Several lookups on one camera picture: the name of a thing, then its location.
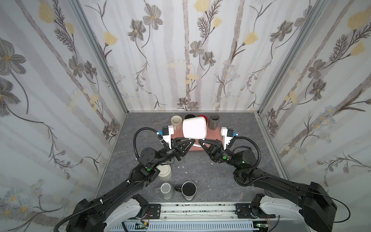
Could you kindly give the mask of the white ribbed upside-down mug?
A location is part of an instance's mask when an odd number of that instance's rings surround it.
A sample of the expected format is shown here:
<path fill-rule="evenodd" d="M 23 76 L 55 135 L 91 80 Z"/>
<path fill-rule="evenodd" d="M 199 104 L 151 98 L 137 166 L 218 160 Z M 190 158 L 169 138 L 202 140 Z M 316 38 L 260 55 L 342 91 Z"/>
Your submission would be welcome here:
<path fill-rule="evenodd" d="M 204 118 L 195 117 L 192 119 L 185 119 L 183 121 L 182 129 L 183 135 L 186 139 L 202 140 L 207 135 L 207 125 Z"/>

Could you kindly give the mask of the pale pink mug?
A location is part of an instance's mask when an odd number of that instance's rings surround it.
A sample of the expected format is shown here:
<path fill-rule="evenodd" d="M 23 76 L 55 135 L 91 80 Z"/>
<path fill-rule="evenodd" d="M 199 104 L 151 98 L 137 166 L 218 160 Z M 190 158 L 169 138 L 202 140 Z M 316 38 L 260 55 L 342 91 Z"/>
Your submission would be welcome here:
<path fill-rule="evenodd" d="M 181 116 L 175 115 L 171 118 L 171 124 L 174 131 L 179 131 L 182 128 L 183 119 Z"/>

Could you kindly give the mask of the red mug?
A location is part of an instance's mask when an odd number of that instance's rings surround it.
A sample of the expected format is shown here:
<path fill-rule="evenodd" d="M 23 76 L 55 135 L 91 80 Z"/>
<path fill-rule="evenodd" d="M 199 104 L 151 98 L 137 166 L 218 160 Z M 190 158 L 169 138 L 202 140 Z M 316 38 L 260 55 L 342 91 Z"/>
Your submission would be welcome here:
<path fill-rule="evenodd" d="M 207 122 L 207 121 L 208 121 L 208 117 L 207 117 L 207 116 L 205 116 L 205 115 L 198 115 L 198 117 L 200 117 L 200 118 L 204 118 L 204 119 L 205 119 L 205 122 Z"/>

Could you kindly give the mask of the dark mug white base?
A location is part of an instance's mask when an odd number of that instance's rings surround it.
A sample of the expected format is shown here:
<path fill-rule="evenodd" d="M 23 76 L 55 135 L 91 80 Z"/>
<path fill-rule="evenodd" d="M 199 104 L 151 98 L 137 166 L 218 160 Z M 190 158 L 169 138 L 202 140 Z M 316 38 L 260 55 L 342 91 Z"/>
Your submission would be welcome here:
<path fill-rule="evenodd" d="M 188 114 L 185 116 L 185 119 L 192 119 L 192 118 L 195 118 L 196 116 L 193 115 L 193 114 Z"/>

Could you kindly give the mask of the cream upside-down mug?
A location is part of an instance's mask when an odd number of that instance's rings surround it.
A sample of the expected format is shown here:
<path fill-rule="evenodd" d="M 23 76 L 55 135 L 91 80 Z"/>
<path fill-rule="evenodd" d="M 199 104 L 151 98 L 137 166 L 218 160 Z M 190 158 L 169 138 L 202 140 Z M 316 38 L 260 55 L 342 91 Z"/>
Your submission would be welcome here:
<path fill-rule="evenodd" d="M 158 177 L 161 181 L 169 181 L 172 177 L 172 170 L 171 170 L 171 166 L 167 163 L 165 164 L 161 164 L 159 166 L 157 166 L 157 169 L 160 171 L 160 173 L 158 174 Z"/>

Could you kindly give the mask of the black interior steel mug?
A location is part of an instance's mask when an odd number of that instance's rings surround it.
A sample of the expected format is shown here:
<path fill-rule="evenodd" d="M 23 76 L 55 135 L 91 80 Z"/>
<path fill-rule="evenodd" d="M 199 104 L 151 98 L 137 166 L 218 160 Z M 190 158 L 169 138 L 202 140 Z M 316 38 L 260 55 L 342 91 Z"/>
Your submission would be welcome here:
<path fill-rule="evenodd" d="M 182 197 L 186 201 L 193 201 L 197 193 L 197 187 L 192 181 L 186 181 L 182 185 L 175 186 L 174 190 L 182 193 Z"/>

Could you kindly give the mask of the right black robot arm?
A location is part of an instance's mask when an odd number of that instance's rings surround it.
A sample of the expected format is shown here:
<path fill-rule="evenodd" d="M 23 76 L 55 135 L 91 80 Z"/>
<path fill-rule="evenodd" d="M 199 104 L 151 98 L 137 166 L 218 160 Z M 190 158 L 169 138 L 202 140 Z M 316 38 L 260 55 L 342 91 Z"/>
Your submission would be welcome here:
<path fill-rule="evenodd" d="M 336 223 L 337 200 L 330 197 L 318 183 L 307 185 L 292 182 L 258 168 L 261 151 L 252 139 L 236 136 L 227 146 L 219 140 L 202 139 L 199 144 L 212 161 L 234 167 L 233 178 L 238 185 L 254 186 L 275 193 L 297 205 L 299 215 L 311 229 L 317 232 L 332 231 Z"/>

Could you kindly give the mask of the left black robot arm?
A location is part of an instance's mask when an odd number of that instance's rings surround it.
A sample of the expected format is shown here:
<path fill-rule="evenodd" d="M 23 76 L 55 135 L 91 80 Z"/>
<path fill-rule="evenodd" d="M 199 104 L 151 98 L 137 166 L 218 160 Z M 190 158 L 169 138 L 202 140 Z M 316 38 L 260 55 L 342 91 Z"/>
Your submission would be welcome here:
<path fill-rule="evenodd" d="M 152 131 L 157 134 L 163 148 L 155 150 L 153 148 L 144 148 L 141 154 L 138 153 L 136 139 L 142 131 Z M 159 165 L 175 158 L 181 160 L 195 144 L 195 139 L 184 137 L 170 139 L 166 142 L 163 135 L 153 128 L 140 128 L 133 137 L 133 149 L 139 164 L 130 172 L 126 180 L 116 186 L 108 193 L 95 198 L 92 201 L 86 199 L 80 201 L 74 212 L 62 219 L 54 227 L 54 232 L 58 232 L 60 227 L 67 223 L 67 232 L 103 232 L 108 229 L 109 216 L 121 206 L 125 200 L 133 196 L 136 192 L 147 187 L 158 177 L 160 170 Z"/>

